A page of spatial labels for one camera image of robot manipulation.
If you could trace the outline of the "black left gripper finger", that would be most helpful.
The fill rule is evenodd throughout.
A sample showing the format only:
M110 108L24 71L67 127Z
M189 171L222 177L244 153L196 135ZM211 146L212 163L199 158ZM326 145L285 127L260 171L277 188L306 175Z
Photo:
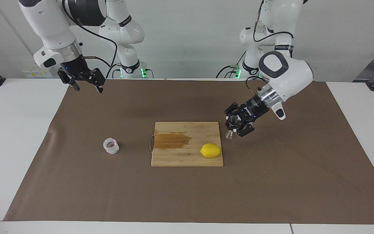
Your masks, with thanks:
M255 130L254 123L254 121L238 122L235 126L237 135L244 137L245 135L253 132Z
M226 110L226 123L243 122L243 108L244 104L239 105L237 102L232 103Z

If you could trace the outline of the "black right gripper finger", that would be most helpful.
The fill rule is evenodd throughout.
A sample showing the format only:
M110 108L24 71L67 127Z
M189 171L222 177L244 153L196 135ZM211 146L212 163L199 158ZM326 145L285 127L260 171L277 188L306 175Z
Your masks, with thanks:
M99 68L83 71L82 79L83 81L94 85L99 93L103 92L103 85L105 84L106 79Z
M63 68L59 68L57 74L64 84L71 86L76 92L80 91L80 86L73 75L70 77Z

